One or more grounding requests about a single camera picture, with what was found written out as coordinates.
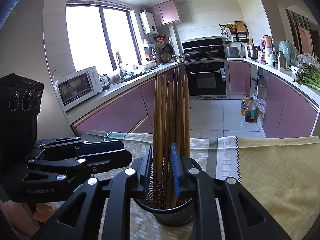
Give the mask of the pink sleeve left forearm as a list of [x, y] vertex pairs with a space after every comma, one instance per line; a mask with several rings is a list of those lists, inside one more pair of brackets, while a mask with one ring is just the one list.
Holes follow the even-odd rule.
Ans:
[[1, 213], [19, 239], [31, 239], [39, 230], [22, 204], [1, 201]]

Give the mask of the person left hand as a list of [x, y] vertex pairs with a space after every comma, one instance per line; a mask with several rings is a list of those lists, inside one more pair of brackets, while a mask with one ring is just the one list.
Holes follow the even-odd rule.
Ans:
[[57, 202], [37, 203], [34, 218], [45, 223], [59, 208]]

